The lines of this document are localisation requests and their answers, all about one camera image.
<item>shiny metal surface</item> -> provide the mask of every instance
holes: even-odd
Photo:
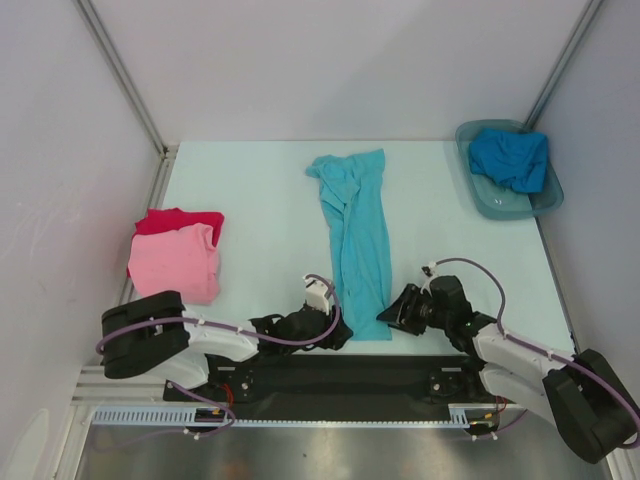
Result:
[[[461,431],[236,428],[195,442],[181,434],[98,453],[152,431],[92,427],[76,480],[599,480],[544,421],[529,415],[498,441]]]

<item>purple cable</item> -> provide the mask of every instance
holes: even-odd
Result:
[[[239,330],[238,327],[234,327],[233,325],[227,325],[227,324],[224,324],[224,323],[212,322],[212,321],[209,321],[209,320],[204,320],[204,323],[202,323],[202,325],[206,325],[207,327],[219,328],[221,330],[227,330],[227,331],[230,331],[230,332],[238,332],[238,333],[240,333],[242,335],[245,335],[247,337],[259,338],[259,339],[262,339],[262,340],[266,340],[268,342],[279,343],[280,345],[289,345],[289,346],[293,346],[293,347],[302,347],[302,346],[305,346],[305,345],[311,345],[311,344],[317,343],[317,342],[319,342],[321,340],[324,340],[329,335],[331,335],[331,332],[333,332],[335,330],[335,328],[338,326],[338,322],[340,322],[340,300],[338,299],[338,295],[336,294],[336,291],[335,291],[335,288],[333,287],[333,285],[331,285],[331,282],[329,282],[325,278],[323,278],[323,277],[321,277],[319,275],[312,274],[312,273],[310,273],[309,275],[306,275],[305,278],[313,278],[315,280],[319,280],[322,283],[324,283],[326,285],[327,289],[329,290],[329,293],[333,297],[333,303],[334,303],[334,305],[336,307],[336,312],[335,312],[335,315],[333,317],[333,322],[331,323],[329,328],[324,333],[318,335],[315,338],[311,338],[309,340],[283,340],[283,339],[280,339],[280,338],[272,337],[270,335],[264,335],[262,333]],[[123,328],[120,328],[118,330],[114,330],[113,332],[109,333],[108,335],[105,335],[98,342],[98,344],[96,345],[96,352],[98,352],[99,355],[102,355],[105,344],[107,344],[108,342],[110,342],[114,338],[117,338],[117,337],[119,337],[121,335],[125,335],[125,334],[131,333],[131,332],[135,332],[136,330],[142,330],[142,329],[148,328],[148,327],[156,327],[158,325],[167,325],[167,324],[171,324],[171,323],[191,323],[193,325],[201,324],[200,320],[197,320],[195,318],[184,318],[184,317],[169,317],[169,318],[159,318],[158,320],[146,320],[144,322],[135,323],[133,325],[129,325],[127,327],[123,327]]]
[[[473,265],[476,268],[479,268],[491,280],[493,280],[493,283],[496,285],[496,287],[498,287],[498,291],[500,292],[500,297],[501,297],[502,301],[500,303],[500,309],[498,310],[498,315],[496,316],[496,321],[497,321],[498,330],[504,336],[504,338],[506,338],[507,340],[512,341],[513,343],[515,343],[517,345],[520,345],[521,347],[527,348],[527,349],[529,349],[529,350],[531,350],[533,352],[539,353],[541,355],[547,355],[547,350],[545,350],[544,348],[540,348],[537,345],[529,343],[526,340],[523,340],[523,339],[521,339],[519,337],[516,337],[516,336],[512,335],[511,333],[507,333],[505,331],[504,326],[502,325],[502,314],[504,313],[504,309],[505,309],[505,307],[507,305],[507,296],[506,296],[506,294],[504,292],[504,288],[502,287],[502,285],[500,284],[500,282],[498,281],[498,279],[496,278],[496,276],[493,273],[491,273],[487,268],[483,267],[479,263],[474,262],[473,260],[470,260],[468,258],[463,258],[463,257],[445,258],[444,260],[440,260],[440,261],[436,262],[436,265],[443,265],[445,263],[451,263],[451,262],[468,263],[470,265]],[[593,373],[591,370],[583,367],[582,365],[579,365],[579,364],[575,363],[571,359],[561,357],[560,355],[557,355],[555,353],[551,354],[551,358],[553,360],[556,360],[557,362],[563,363],[567,367],[570,367],[570,368],[573,368],[574,370],[577,370],[582,375],[588,377],[589,379],[593,380],[598,385],[600,385],[602,388],[604,388],[607,391],[607,393],[609,395],[611,395],[616,400],[616,402],[618,402],[618,404],[620,404],[629,413],[629,415],[631,416],[631,419],[633,420],[633,423],[635,423],[635,425],[636,425],[636,431],[640,432],[640,417],[638,416],[636,411],[633,409],[633,407],[629,404],[629,402],[627,402],[625,400],[625,398],[622,395],[620,395],[620,393],[618,393],[618,391],[615,388],[613,388],[611,385],[609,385],[606,381],[604,381],[598,375]],[[621,445],[620,448],[632,449],[632,448],[640,447],[640,434],[638,434],[637,432],[636,432],[636,439],[633,442],[625,443],[625,444]]]

